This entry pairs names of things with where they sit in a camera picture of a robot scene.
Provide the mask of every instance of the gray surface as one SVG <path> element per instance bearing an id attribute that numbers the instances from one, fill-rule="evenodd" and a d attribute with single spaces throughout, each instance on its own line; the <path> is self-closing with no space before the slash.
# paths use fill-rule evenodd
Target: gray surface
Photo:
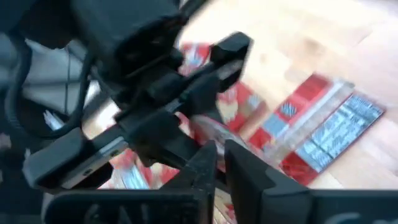
<path id="1" fill-rule="evenodd" d="M 65 49 L 50 50 L 40 44 L 29 42 L 32 47 L 32 66 L 25 83 L 31 86 L 24 88 L 26 98 L 48 106 L 61 113 L 70 114 L 76 105 L 80 85 L 69 84 L 68 91 L 65 85 L 32 86 L 35 83 L 65 82 L 68 79 L 68 63 L 70 60 L 70 79 L 77 80 L 82 62 Z M 17 56 L 14 47 L 4 35 L 0 35 L 0 88 L 9 83 L 9 77 L 14 72 Z M 65 96 L 68 101 L 65 108 Z"/>

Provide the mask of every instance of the product box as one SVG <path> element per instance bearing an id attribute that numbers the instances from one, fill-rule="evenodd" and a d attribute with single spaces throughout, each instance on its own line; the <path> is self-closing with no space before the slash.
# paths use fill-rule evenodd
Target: product box
<path id="1" fill-rule="evenodd" d="M 249 142 L 284 174 L 307 185 L 384 112 L 342 80 L 313 74 Z"/>

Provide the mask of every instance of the wire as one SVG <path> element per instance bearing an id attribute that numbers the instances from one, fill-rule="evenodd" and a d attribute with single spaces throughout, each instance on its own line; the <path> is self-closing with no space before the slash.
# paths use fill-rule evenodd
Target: wire
<path id="1" fill-rule="evenodd" d="M 22 85 L 25 82 L 25 79 L 29 73 L 30 65 L 32 63 L 32 49 L 26 44 L 25 38 L 21 36 L 17 32 L 10 32 L 7 34 L 10 38 L 10 41 L 17 49 L 19 54 L 19 69 L 15 74 L 15 79 L 11 83 L 8 88 L 4 109 L 6 119 L 16 131 L 21 133 L 26 137 L 37 137 L 43 139 L 55 139 L 62 137 L 67 134 L 69 131 L 74 128 L 80 127 L 81 125 L 81 117 L 83 114 L 83 107 L 85 104 L 85 98 L 87 94 L 88 85 L 90 84 L 88 81 L 88 74 L 91 72 L 91 66 L 95 61 L 93 54 L 90 52 L 87 53 L 84 62 L 83 68 L 81 69 L 80 74 L 80 91 L 79 91 L 79 99 L 74 109 L 73 113 L 70 115 L 70 119 L 65 123 L 65 125 L 58 129 L 54 130 L 50 133 L 40 133 L 38 131 L 29 131 L 19 121 L 17 117 L 17 100 L 21 96 Z"/>

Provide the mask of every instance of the red packaging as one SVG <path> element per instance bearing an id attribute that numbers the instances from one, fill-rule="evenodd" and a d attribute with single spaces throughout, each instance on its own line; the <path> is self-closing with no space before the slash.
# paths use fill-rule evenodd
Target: red packaging
<path id="1" fill-rule="evenodd" d="M 188 75 L 204 65 L 211 54 L 208 44 L 182 44 L 181 50 L 185 56 L 184 63 L 180 67 L 182 75 Z M 238 134 L 245 123 L 255 123 L 254 121 L 267 110 L 266 103 L 241 82 L 218 95 L 217 107 L 224 123 Z"/>
<path id="2" fill-rule="evenodd" d="M 136 160 L 136 166 L 150 189 L 159 189 L 179 172 L 178 169 L 159 163 L 145 167 L 139 159 Z"/>
<path id="3" fill-rule="evenodd" d="M 384 112 L 353 85 L 314 74 L 249 140 L 286 175 L 307 185 Z"/>

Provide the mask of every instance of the wooden floor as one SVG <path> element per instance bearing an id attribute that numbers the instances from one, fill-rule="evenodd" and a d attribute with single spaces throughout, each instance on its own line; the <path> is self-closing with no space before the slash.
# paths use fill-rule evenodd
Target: wooden floor
<path id="1" fill-rule="evenodd" d="M 312 72 L 353 82 L 387 113 L 310 187 L 398 189 L 397 22 L 386 0 L 213 0 L 181 38 L 251 36 L 243 81 L 271 111 Z"/>

